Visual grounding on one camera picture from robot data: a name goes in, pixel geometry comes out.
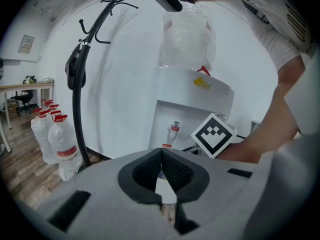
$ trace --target white t-shirt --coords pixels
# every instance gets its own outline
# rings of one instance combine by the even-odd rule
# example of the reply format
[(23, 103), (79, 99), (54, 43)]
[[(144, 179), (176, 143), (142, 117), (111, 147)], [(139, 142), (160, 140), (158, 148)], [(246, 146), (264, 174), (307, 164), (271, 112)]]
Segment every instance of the white t-shirt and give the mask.
[(276, 70), (306, 53), (310, 28), (291, 0), (242, 0), (249, 25), (269, 53)]

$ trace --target hand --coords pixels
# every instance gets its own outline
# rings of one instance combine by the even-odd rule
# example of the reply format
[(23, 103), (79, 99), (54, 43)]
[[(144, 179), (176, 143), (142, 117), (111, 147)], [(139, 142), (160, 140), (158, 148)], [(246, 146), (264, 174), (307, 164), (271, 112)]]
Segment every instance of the hand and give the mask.
[(256, 152), (248, 141), (240, 143), (231, 143), (215, 158), (220, 160), (237, 161), (257, 164), (261, 154)]

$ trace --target person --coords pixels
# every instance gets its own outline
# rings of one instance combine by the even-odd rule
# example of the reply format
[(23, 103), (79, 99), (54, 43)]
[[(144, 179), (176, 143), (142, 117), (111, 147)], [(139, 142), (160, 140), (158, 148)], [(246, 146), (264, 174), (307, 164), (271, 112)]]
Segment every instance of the person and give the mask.
[(309, 51), (312, 36), (308, 23), (291, 0), (242, 2), (252, 32), (275, 65), (278, 83), (260, 126), (241, 143), (229, 145), (216, 158), (258, 163), (262, 154), (277, 150), (299, 130), (284, 96), (305, 70), (300, 52)]

